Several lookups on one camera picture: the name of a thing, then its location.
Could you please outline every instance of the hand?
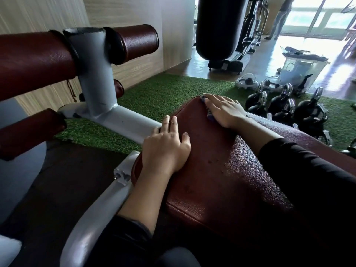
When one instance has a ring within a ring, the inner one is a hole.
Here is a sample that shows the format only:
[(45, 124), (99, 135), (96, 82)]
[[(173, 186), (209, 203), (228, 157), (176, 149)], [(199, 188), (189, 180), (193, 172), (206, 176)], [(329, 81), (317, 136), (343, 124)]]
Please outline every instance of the hand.
[(156, 127), (152, 135), (144, 140), (142, 147), (142, 170), (164, 171), (171, 176), (187, 161), (191, 150), (188, 133), (180, 142), (177, 117), (173, 116), (169, 127), (169, 116), (163, 119), (161, 132)]
[(237, 100), (211, 94), (205, 94), (205, 97), (206, 106), (222, 127), (237, 130), (239, 122), (247, 118), (245, 110)]

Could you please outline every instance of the leg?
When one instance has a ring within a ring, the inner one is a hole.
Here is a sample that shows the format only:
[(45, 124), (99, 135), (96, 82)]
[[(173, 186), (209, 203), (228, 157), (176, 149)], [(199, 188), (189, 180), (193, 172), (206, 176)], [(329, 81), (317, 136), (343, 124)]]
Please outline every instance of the leg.
[(274, 38), (275, 40), (278, 39), (279, 34), (280, 34), (281, 31), (282, 31), (283, 25), (286, 23), (286, 20), (287, 20), (287, 17), (288, 17), (288, 15), (289, 15), (289, 12), (290, 12), (290, 11), (287, 11), (287, 12), (283, 15), (283, 17), (281, 18), (281, 21), (279, 22), (279, 26), (278, 26), (278, 30), (277, 30), (276, 37)]
[(272, 37), (274, 35), (274, 32), (275, 32), (275, 30), (277, 28), (277, 25), (278, 25), (279, 21), (281, 20), (281, 18), (284, 16), (285, 13), (286, 13), (285, 11), (279, 11), (278, 12), (278, 14), (277, 14), (277, 16), (276, 16), (276, 18), (275, 18), (275, 20), (273, 22), (273, 27), (272, 27), (272, 30), (271, 30), (271, 34), (269, 36), (265, 37), (265, 39), (267, 39), (267, 40), (271, 40), (272, 39)]
[(175, 247), (160, 256), (154, 267), (200, 267), (195, 256), (184, 247)]

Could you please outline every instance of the left hand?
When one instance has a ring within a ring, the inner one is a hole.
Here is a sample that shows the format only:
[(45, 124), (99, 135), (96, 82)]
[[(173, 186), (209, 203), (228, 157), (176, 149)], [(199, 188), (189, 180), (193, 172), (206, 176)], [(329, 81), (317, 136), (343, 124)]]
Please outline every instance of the left hand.
[(171, 176), (184, 166), (191, 148), (188, 133), (182, 135), (182, 142), (180, 142), (177, 117), (172, 117), (169, 126), (169, 116), (166, 115), (161, 131), (159, 132), (158, 127), (154, 128), (152, 135), (144, 140), (142, 170), (164, 171)]

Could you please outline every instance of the black sleeve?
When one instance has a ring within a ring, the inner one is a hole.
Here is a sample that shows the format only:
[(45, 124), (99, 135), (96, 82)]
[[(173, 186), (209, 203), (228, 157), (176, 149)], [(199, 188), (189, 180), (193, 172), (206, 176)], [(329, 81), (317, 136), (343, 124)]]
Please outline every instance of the black sleeve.
[(258, 159), (326, 244), (354, 242), (355, 176), (286, 139), (267, 143)]
[(142, 223), (114, 216), (96, 242), (85, 267), (149, 266), (152, 234)]

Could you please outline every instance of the person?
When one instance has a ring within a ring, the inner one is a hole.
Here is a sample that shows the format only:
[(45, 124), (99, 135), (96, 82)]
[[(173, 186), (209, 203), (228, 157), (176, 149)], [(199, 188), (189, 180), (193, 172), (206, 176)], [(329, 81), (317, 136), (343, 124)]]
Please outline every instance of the person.
[[(327, 245), (340, 249), (354, 242), (356, 177), (248, 118), (236, 100), (206, 94), (205, 103), (221, 126), (235, 130), (245, 140), (270, 177)], [(170, 125), (166, 116), (160, 131), (154, 129), (145, 139), (140, 177), (98, 239), (94, 248), (97, 262), (105, 262), (105, 266), (200, 266), (193, 254), (182, 247), (165, 252), (155, 263), (149, 256), (168, 181), (184, 166), (190, 150), (189, 135), (183, 133), (182, 140), (179, 139), (175, 116)], [(289, 165), (284, 168), (282, 163), (277, 167), (275, 162), (285, 157), (297, 167), (287, 170)], [(90, 256), (90, 262), (95, 262), (95, 257)]]
[(282, 31), (283, 25), (286, 23), (287, 17), (291, 11), (291, 4), (293, 2), (294, 2), (294, 0), (284, 0), (282, 7), (279, 10), (279, 12), (273, 22), (273, 27), (272, 27), (270, 35), (265, 37), (266, 40), (271, 40), (273, 38), (274, 32), (276, 31), (276, 28), (277, 28), (277, 25), (278, 25), (278, 30), (277, 30), (274, 40), (278, 39), (279, 34)]

